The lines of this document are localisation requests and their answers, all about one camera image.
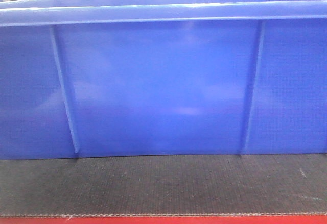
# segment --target red edge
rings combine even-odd
[[[327,215],[0,218],[0,224],[326,224]]]

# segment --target textured mat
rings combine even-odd
[[[0,161],[0,216],[247,214],[327,214],[327,156]]]

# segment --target bin wall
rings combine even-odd
[[[327,152],[326,2],[299,4],[0,11],[0,159]]]

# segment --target blue plastic crate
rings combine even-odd
[[[326,0],[0,8],[1,159],[327,151]]]

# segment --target plastic bin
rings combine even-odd
[[[1,159],[326,152],[326,0],[0,8]]]

